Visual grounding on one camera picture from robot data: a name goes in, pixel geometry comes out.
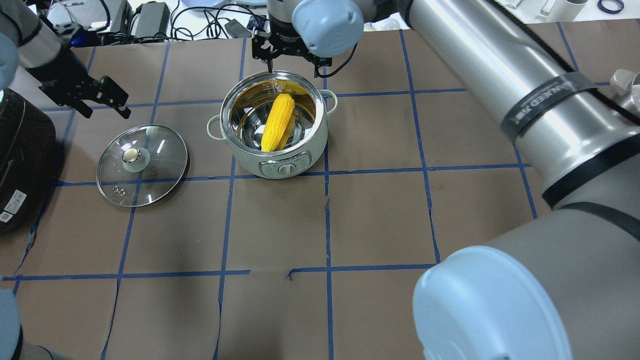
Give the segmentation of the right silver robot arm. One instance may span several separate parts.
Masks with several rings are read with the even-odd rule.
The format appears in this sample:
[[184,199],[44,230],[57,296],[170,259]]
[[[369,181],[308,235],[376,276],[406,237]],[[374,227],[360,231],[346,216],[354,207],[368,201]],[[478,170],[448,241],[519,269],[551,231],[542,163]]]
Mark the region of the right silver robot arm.
[[268,0],[270,43],[330,59],[395,12],[542,177],[546,216],[455,251],[413,292],[428,360],[639,358],[639,116],[494,0]]

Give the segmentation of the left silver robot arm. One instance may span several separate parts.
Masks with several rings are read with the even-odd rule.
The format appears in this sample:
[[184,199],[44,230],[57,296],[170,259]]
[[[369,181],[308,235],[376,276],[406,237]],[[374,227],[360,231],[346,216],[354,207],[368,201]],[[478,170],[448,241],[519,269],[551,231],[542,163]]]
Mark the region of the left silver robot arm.
[[83,117],[87,101],[114,109],[127,119],[128,94],[112,78],[94,79],[64,41],[22,0],[1,2],[1,232],[13,230],[39,202],[56,144],[54,123],[10,88],[25,69],[58,106]]

